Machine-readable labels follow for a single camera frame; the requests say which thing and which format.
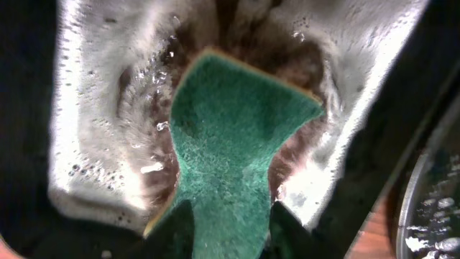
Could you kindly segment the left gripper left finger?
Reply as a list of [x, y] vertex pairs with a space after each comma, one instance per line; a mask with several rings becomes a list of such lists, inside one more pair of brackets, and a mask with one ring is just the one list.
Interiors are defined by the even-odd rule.
[[180, 202], [145, 240], [128, 248], [121, 259], [191, 259], [195, 234], [189, 201]]

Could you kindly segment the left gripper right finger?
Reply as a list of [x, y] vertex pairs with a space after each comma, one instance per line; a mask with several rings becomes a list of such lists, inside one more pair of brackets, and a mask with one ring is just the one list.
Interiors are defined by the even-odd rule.
[[280, 201], [272, 205], [264, 259], [330, 258], [341, 258], [334, 245], [315, 238]]

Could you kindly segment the green yellow sponge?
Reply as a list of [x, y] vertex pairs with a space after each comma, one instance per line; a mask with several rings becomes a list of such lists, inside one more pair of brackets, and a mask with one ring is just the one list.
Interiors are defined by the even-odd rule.
[[192, 206], [192, 258], [258, 258], [272, 207], [268, 170], [281, 146], [321, 116], [310, 91], [221, 51], [188, 66], [170, 110], [179, 174], [153, 229], [182, 201]]

